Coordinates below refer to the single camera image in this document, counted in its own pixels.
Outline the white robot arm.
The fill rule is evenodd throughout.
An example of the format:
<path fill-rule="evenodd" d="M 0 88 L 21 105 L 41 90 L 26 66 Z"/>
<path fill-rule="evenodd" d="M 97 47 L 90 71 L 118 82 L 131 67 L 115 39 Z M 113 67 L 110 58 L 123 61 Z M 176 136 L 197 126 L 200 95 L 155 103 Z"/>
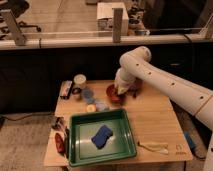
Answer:
<path fill-rule="evenodd" d="M 158 69 L 150 64 L 151 51 L 140 46 L 124 53 L 114 85 L 118 94 L 126 93 L 137 78 L 155 87 L 185 109 L 211 132 L 203 171 L 213 171 L 213 90 Z"/>

